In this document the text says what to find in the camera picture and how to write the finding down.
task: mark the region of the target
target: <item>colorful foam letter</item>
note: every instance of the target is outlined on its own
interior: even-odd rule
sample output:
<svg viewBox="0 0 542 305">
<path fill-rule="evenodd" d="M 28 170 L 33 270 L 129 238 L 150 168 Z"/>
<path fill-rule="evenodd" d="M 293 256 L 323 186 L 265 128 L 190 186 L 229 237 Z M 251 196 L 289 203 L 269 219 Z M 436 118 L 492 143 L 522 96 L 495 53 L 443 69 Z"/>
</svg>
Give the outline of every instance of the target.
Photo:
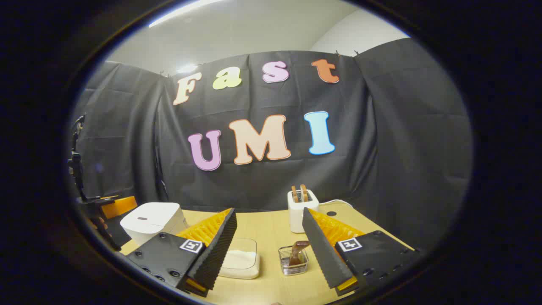
<svg viewBox="0 0 542 305">
<path fill-rule="evenodd" d="M 311 63 L 311 66 L 316 67 L 316 70 L 318 70 L 318 76 L 321 80 L 325 82 L 330 82 L 332 84 L 339 82 L 338 76 L 331 75 L 331 69 L 335 70 L 334 64 L 327 63 L 327 60 L 325 59 L 320 59 L 317 61 L 313 61 Z"/>
<path fill-rule="evenodd" d="M 283 61 L 272 61 L 266 63 L 262 67 L 262 71 L 265 73 L 263 75 L 263 80 L 265 82 L 279 82 L 287 80 L 290 74 L 284 68 L 286 68 L 286 64 Z"/>
<path fill-rule="evenodd" d="M 231 122 L 229 127 L 235 133 L 237 145 L 237 157 L 234 159 L 234 163 L 243 165 L 252 162 L 247 147 L 250 148 L 256 159 L 262 161 L 268 143 L 267 159 L 280 160 L 290 157 L 292 153 L 286 148 L 286 140 L 284 139 L 285 121 L 286 117 L 283 115 L 268 116 L 263 123 L 262 132 L 259 134 L 246 119 Z"/>
<path fill-rule="evenodd" d="M 335 145 L 331 144 L 330 135 L 327 132 L 326 121 L 329 116 L 326 111 L 309 112 L 304 115 L 312 134 L 312 146 L 308 152 L 313 155 L 329 154 L 335 150 Z"/>
<path fill-rule="evenodd" d="M 216 73 L 216 77 L 218 78 L 212 83 L 212 87 L 215 90 L 224 89 L 226 87 L 237 87 L 241 83 L 241 78 L 239 77 L 240 74 L 241 69 L 237 67 L 229 67 L 220 70 Z"/>
<path fill-rule="evenodd" d="M 205 135 L 211 142 L 212 159 L 207 161 L 203 158 L 201 140 L 203 136 L 201 134 L 195 134 L 188 137 L 190 147 L 192 148 L 192 158 L 194 163 L 199 169 L 202 170 L 215 170 L 220 166 L 222 162 L 220 156 L 220 144 L 218 143 L 218 137 L 220 136 L 220 130 L 211 130 Z"/>
<path fill-rule="evenodd" d="M 194 86 L 196 85 L 196 80 L 200 80 L 201 78 L 202 73 L 198 72 L 189 77 L 179 79 L 177 82 L 179 84 L 179 90 L 177 91 L 177 97 L 173 101 L 173 105 L 179 105 L 187 101 L 188 95 L 186 92 L 192 93 L 192 91 L 194 91 Z"/>
</svg>

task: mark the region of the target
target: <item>orange object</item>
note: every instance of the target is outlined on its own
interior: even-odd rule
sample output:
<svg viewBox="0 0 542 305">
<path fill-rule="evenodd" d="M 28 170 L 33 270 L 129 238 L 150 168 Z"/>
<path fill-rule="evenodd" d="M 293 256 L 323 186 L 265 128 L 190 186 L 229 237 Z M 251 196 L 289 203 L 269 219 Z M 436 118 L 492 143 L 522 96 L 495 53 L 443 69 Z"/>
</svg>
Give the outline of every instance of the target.
<svg viewBox="0 0 542 305">
<path fill-rule="evenodd" d="M 177 234 L 177 236 L 203 242 L 205 246 L 208 247 L 230 210 L 231 208 L 226 209 L 205 220 L 202 220 Z"/>
<path fill-rule="evenodd" d="M 292 186 L 292 197 L 294 198 L 294 202 L 299 202 L 298 193 L 295 190 L 295 186 Z"/>
<path fill-rule="evenodd" d="M 318 70 L 318 76 L 321 80 L 332 84 L 339 82 L 339 77 L 331 74 L 331 69 L 335 70 L 334 64 L 327 63 L 327 60 L 325 59 L 320 59 L 313 61 L 311 66 L 316 67 L 316 70 Z"/>
<path fill-rule="evenodd" d="M 331 218 L 325 214 L 316 212 L 313 209 L 308 209 L 308 211 L 311 213 L 318 226 L 320 226 L 320 229 L 324 233 L 327 241 L 331 244 L 331 246 L 335 250 L 335 253 L 339 257 L 340 254 L 339 252 L 337 252 L 337 249 L 335 249 L 335 244 L 338 241 L 358 237 L 364 234 L 362 231 L 353 228 L 347 224 L 344 224 L 335 218 Z M 348 281 L 337 286 L 337 289 L 344 290 L 351 287 L 357 282 L 358 280 L 356 279 L 356 277 L 352 277 Z"/>
<path fill-rule="evenodd" d="M 200 284 L 198 284 L 196 281 L 194 281 L 193 279 L 191 279 L 190 277 L 186 279 L 186 283 L 194 288 L 196 288 L 197 290 L 199 291 L 203 291 L 205 292 L 207 289 L 203 286 L 201 286 Z"/>
<path fill-rule="evenodd" d="M 118 197 L 118 195 L 115 195 L 115 196 L 109 196 L 109 197 L 101 197 L 100 199 L 110 199 L 110 198 L 115 198 L 115 197 Z"/>
<path fill-rule="evenodd" d="M 305 185 L 301 185 L 300 188 L 301 188 L 301 194 L 303 195 L 303 202 L 307 202 L 308 201 L 307 188 L 305 187 Z"/>
<path fill-rule="evenodd" d="M 122 215 L 137 207 L 136 198 L 134 196 L 116 199 L 115 202 L 101 206 L 104 216 L 109 219 Z"/>
</svg>

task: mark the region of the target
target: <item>white cable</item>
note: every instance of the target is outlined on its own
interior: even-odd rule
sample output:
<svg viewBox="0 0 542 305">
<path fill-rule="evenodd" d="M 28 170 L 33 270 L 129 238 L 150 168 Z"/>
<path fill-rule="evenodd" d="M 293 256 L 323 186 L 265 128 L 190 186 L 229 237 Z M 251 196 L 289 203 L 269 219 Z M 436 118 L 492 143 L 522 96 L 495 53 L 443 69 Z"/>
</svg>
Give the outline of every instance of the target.
<svg viewBox="0 0 542 305">
<path fill-rule="evenodd" d="M 346 201 L 344 201 L 344 200 L 340 200 L 340 199 L 333 199 L 333 200 L 330 200 L 330 201 L 322 202 L 322 203 L 320 203 L 320 205 L 332 204 L 334 201 L 342 202 L 342 203 L 344 203 L 344 204 L 349 205 L 351 208 L 354 208 L 350 203 L 348 203 L 348 202 L 346 202 Z"/>
</svg>

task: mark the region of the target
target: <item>clear plastic container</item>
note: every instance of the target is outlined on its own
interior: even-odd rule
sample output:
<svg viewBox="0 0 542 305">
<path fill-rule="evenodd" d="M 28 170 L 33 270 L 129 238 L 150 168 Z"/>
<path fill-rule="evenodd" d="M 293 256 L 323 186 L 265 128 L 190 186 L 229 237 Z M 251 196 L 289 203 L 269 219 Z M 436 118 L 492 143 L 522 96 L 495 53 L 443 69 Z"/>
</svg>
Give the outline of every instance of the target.
<svg viewBox="0 0 542 305">
<path fill-rule="evenodd" d="M 260 274 L 257 243 L 250 238 L 234 238 L 226 253 L 219 276 L 251 279 Z"/>
</svg>

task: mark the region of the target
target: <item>ceiling light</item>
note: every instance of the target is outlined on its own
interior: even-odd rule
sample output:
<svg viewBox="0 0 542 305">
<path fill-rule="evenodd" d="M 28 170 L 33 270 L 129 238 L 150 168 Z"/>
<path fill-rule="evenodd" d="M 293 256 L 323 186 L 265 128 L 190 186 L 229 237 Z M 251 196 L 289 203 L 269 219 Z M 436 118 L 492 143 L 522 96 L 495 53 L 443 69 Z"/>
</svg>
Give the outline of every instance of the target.
<svg viewBox="0 0 542 305">
<path fill-rule="evenodd" d="M 198 66 L 196 65 L 186 65 L 182 68 L 177 69 L 177 73 L 188 73 L 194 71 Z"/>
<path fill-rule="evenodd" d="M 207 4 L 211 4 L 211 3 L 215 3 L 215 2 L 218 2 L 218 1 L 222 1 L 222 0 L 198 0 L 198 1 L 195 1 L 195 2 L 192 2 L 188 5 L 185 5 L 179 9 L 176 9 L 174 11 L 172 11 L 171 13 L 159 18 L 158 20 L 154 21 L 153 23 L 149 24 L 149 28 L 152 28 L 154 27 L 155 25 L 157 24 L 160 24 L 166 20 L 169 20 L 173 17 L 177 17 L 181 14 L 184 14 L 186 12 L 189 12 L 191 10 L 194 10 L 194 9 L 197 9 L 199 7 L 202 7 L 204 5 L 207 5 Z"/>
</svg>

